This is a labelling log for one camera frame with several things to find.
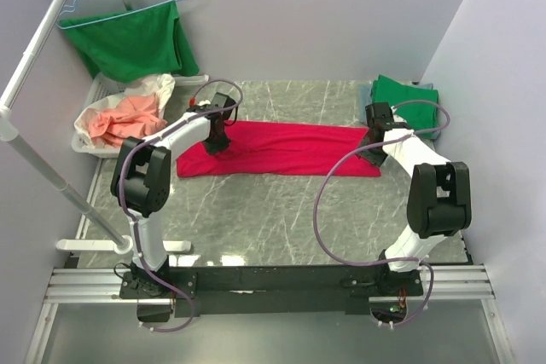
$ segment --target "marble table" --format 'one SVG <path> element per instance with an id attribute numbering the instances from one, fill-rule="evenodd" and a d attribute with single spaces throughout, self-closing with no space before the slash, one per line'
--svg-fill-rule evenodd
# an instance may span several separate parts
<path id="1" fill-rule="evenodd" d="M 362 126 L 358 122 L 354 81 L 241 82 L 245 101 L 239 119 Z M 179 118 L 195 88 L 176 88 L 166 119 Z M 236 91 L 214 84 L 203 91 Z M 123 234 L 125 215 L 109 192 L 115 161 L 103 160 L 97 179 L 96 209 Z M 319 208 L 322 237 L 337 255 L 354 261 L 375 260 L 406 225 L 410 177 L 387 159 L 379 178 L 334 177 Z M 173 166 L 171 196 L 162 210 L 164 239 L 191 240 L 193 254 L 182 265 L 286 265 L 333 263 L 318 246 L 311 221 L 322 176 L 229 175 L 179 179 Z M 86 239 L 106 239 L 92 224 Z M 445 240 L 431 252 L 433 263 L 466 263 L 462 236 Z M 111 268 L 130 260 L 116 254 L 85 253 L 80 268 Z"/>

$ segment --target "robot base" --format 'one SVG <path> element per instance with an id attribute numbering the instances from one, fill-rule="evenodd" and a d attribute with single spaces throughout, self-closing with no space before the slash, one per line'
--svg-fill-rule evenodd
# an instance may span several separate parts
<path id="1" fill-rule="evenodd" d="M 325 311 L 369 315 L 371 297 L 397 297 L 403 288 L 407 296 L 423 294 L 417 270 L 403 274 L 388 272 L 386 264 L 371 268 L 345 265 L 171 268 L 165 264 L 157 273 L 194 299 L 197 315 Z M 170 297 L 171 292 L 158 286 L 135 265 L 125 273 L 119 293 L 122 299 Z M 188 317 L 188 303 L 184 299 L 178 303 L 178 299 L 179 296 L 174 300 L 175 317 Z M 142 305 L 146 314 L 139 315 L 139 320 L 168 319 L 164 304 L 155 308 L 152 305 Z"/>

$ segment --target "pink cloth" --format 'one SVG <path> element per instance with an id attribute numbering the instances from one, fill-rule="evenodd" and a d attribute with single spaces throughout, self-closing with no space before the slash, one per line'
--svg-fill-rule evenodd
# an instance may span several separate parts
<path id="1" fill-rule="evenodd" d="M 208 155 L 194 145 L 177 160 L 180 177 L 225 174 L 326 175 L 346 153 L 358 147 L 366 128 L 237 121 L 226 129 L 229 148 Z M 380 176 L 379 168 L 357 156 L 337 176 Z"/>
<path id="2" fill-rule="evenodd" d="M 167 122 L 158 117 L 155 95 L 130 95 L 116 108 L 98 113 L 89 122 L 89 135 L 94 144 L 97 139 L 113 147 L 121 147 L 128 136 L 143 138 L 166 127 Z"/>

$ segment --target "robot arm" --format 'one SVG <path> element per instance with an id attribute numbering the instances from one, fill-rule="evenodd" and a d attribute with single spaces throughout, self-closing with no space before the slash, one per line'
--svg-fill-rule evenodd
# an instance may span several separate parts
<path id="1" fill-rule="evenodd" d="M 361 146 L 374 142 L 391 142 L 361 153 L 372 164 L 380 166 L 387 155 L 393 157 L 412 177 L 409 191 L 408 225 L 394 244 L 385 251 L 385 258 L 417 257 L 423 259 L 440 242 L 468 227 L 471 220 L 468 167 L 451 163 L 435 153 L 403 119 L 392 114 L 386 103 L 366 107 L 369 133 Z M 449 193 L 438 197 L 438 188 Z M 417 262 L 392 262 L 389 269 L 408 272 Z"/>
<path id="2" fill-rule="evenodd" d="M 167 259 L 163 246 L 160 211 L 169 198 L 171 165 L 180 155 L 199 142 L 203 143 L 205 150 L 211 155 L 226 149 L 230 140 L 225 135 L 224 121 L 231 115 L 231 110 L 224 113 L 206 113 L 234 105 L 235 101 L 229 96 L 216 93 L 212 101 L 191 106 L 178 121 L 160 132 L 164 137 L 159 142 L 139 150 L 131 161 L 125 179 L 125 201 L 130 213 L 137 219 L 142 253 L 153 271 L 158 271 Z M 188 121 L 197 115 L 201 116 Z M 187 124 L 174 131 L 181 123 Z M 127 138 L 119 151 L 110 186 L 111 193 L 118 200 L 119 178 L 123 163 L 129 152 L 141 142 L 142 140 L 137 138 Z M 145 171 L 137 168 L 144 166 L 147 166 Z M 132 261 L 138 268 L 142 268 L 135 246 L 133 246 Z"/>

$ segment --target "green cloth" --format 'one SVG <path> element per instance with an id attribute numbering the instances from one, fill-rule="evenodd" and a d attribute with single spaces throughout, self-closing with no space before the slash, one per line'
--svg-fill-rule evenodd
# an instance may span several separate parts
<path id="1" fill-rule="evenodd" d="M 438 91 L 435 89 L 418 89 L 411 85 L 403 85 L 385 76 L 379 76 L 372 86 L 372 101 L 389 103 L 394 106 L 408 100 L 429 100 L 438 103 Z M 400 107 L 396 114 L 405 119 L 414 130 L 424 130 L 438 126 L 436 107 L 428 104 L 408 104 Z M 428 132 L 422 135 L 432 138 Z"/>
<path id="2" fill-rule="evenodd" d="M 199 72 L 174 2 L 123 16 L 127 13 L 61 20 L 63 27 L 96 21 L 64 30 L 91 77 L 102 72 L 113 80 L 129 83 L 154 73 L 190 77 Z M 117 15 L 122 17 L 97 21 Z"/>

